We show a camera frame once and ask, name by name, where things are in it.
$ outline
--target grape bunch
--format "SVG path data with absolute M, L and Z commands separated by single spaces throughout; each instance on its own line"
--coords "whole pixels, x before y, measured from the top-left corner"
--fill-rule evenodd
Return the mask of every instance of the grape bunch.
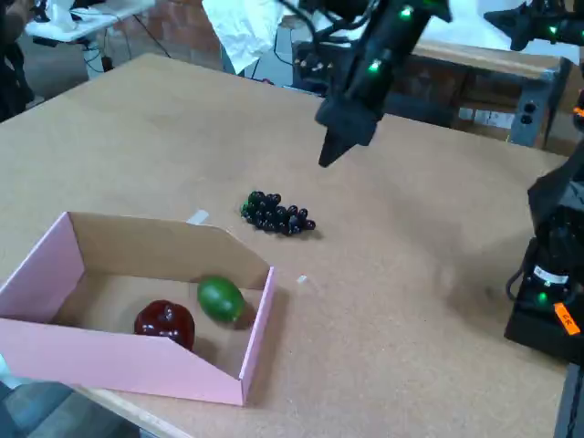
M 308 219 L 306 208 L 298 210 L 295 205 L 286 208 L 280 202 L 282 196 L 277 193 L 251 192 L 247 202 L 241 207 L 241 215 L 255 228 L 269 233 L 299 235 L 317 227 L 314 221 Z

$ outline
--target red apple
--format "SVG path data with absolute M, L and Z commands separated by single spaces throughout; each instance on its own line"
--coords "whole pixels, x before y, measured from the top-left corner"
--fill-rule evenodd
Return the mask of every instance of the red apple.
M 152 301 L 134 321 L 137 335 L 170 338 L 186 349 L 193 349 L 194 320 L 191 312 L 166 300 Z

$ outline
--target pink cardboard box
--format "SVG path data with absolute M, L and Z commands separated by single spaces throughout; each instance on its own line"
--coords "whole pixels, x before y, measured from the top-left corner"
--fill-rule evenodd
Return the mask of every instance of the pink cardboard box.
M 196 283 L 232 280 L 255 319 L 234 329 L 199 308 Z M 0 354 L 17 377 L 243 405 L 274 294 L 274 268 L 206 225 L 64 213 L 0 289 Z M 168 299 L 191 311 L 193 352 L 133 335 Z

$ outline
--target lime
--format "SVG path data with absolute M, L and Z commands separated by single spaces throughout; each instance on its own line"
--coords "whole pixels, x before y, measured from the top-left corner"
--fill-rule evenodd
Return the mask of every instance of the lime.
M 197 299 L 203 312 L 218 322 L 236 322 L 245 308 L 240 290 L 222 276 L 210 276 L 199 283 Z

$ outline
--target table surface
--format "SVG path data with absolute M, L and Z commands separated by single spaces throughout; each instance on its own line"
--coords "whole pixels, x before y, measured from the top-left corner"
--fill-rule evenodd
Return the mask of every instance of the table surface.
M 76 8 L 71 12 L 77 14 L 81 21 L 71 31 L 64 31 L 51 22 L 37 23 L 32 21 L 26 25 L 26 32 L 32 37 L 43 37 L 70 43 L 79 38 L 97 32 L 134 14 L 139 14 L 153 7 L 155 0 L 108 0 L 106 3 L 93 5 L 89 8 Z
M 204 209 L 279 271 L 249 406 L 79 391 L 160 437 L 551 436 L 566 367 L 503 338 L 502 285 L 562 159 L 386 117 L 325 170 L 318 104 L 147 56 L 3 123 L 0 278 L 62 211 Z M 318 231 L 255 231 L 254 189 Z

